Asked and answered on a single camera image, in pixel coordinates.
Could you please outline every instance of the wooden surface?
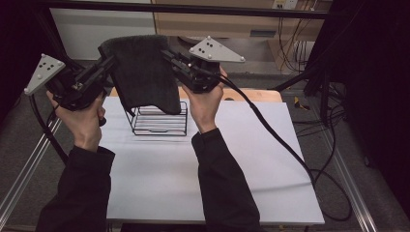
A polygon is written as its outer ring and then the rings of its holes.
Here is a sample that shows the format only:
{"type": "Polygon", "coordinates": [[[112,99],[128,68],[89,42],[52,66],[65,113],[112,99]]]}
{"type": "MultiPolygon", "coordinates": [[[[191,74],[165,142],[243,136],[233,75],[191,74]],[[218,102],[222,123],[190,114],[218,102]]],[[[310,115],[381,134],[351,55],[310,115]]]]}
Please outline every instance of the wooden surface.
{"type": "MultiPolygon", "coordinates": [[[[188,96],[181,87],[178,87],[180,98],[187,99],[188,96]]],[[[241,89],[248,98],[253,102],[282,102],[280,93],[273,90],[254,90],[254,89],[241,89]]],[[[117,90],[112,89],[110,97],[118,97],[117,90]]],[[[244,98],[236,93],[232,89],[223,89],[223,99],[224,100],[234,100],[234,101],[244,101],[244,98]]]]}

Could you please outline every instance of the white table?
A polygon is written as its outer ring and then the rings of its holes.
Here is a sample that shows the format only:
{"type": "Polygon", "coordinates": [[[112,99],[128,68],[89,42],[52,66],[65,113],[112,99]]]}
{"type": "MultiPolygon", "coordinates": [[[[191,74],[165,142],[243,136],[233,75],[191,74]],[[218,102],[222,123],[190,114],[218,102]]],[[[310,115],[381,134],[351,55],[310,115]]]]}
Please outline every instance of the white table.
{"type": "MultiPolygon", "coordinates": [[[[301,149],[285,103],[255,103],[295,151],[301,149]]],[[[186,137],[135,136],[116,97],[106,98],[101,145],[114,151],[107,218],[148,223],[203,223],[197,159],[186,137]]],[[[259,123],[244,101],[222,101],[217,125],[241,165],[262,224],[322,224],[304,168],[259,123]]]]}

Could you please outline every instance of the black wire rack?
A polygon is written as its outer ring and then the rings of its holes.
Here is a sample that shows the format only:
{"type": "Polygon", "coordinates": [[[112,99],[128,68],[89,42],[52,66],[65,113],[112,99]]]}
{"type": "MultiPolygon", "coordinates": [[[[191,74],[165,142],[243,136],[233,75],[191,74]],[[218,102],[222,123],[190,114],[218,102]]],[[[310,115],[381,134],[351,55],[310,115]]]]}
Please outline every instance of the black wire rack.
{"type": "Polygon", "coordinates": [[[155,106],[133,109],[134,117],[127,114],[135,135],[187,136],[188,106],[181,101],[181,113],[170,115],[155,106]]]}

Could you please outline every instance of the black sleeve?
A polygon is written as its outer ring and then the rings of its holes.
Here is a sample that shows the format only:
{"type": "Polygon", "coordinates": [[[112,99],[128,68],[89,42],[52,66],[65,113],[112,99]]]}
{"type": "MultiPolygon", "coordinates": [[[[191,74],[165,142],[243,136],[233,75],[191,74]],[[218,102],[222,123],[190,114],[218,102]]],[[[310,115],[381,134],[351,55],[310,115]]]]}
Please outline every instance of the black sleeve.
{"type": "Polygon", "coordinates": [[[244,173],[230,154],[220,130],[192,138],[207,230],[264,231],[244,173]]]}
{"type": "Polygon", "coordinates": [[[97,153],[73,147],[58,192],[42,209],[36,231],[105,231],[114,156],[102,147],[97,153]]]}

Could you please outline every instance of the person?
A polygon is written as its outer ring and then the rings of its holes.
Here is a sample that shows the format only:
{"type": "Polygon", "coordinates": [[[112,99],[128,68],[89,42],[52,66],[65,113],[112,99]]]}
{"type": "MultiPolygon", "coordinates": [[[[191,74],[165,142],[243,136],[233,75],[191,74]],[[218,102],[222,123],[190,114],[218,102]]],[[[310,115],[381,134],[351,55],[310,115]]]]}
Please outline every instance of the person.
{"type": "MultiPolygon", "coordinates": [[[[191,144],[198,159],[206,231],[264,231],[244,173],[216,125],[223,84],[206,94],[195,94],[186,86],[183,89],[190,99],[190,114],[199,130],[191,144]]],[[[56,106],[52,94],[47,94],[56,106]]],[[[98,97],[83,110],[56,109],[56,115],[73,133],[74,145],[58,192],[42,209],[36,231],[105,231],[109,173],[115,155],[99,146],[102,138],[99,119],[104,115],[102,105],[103,99],[98,97]]]]}

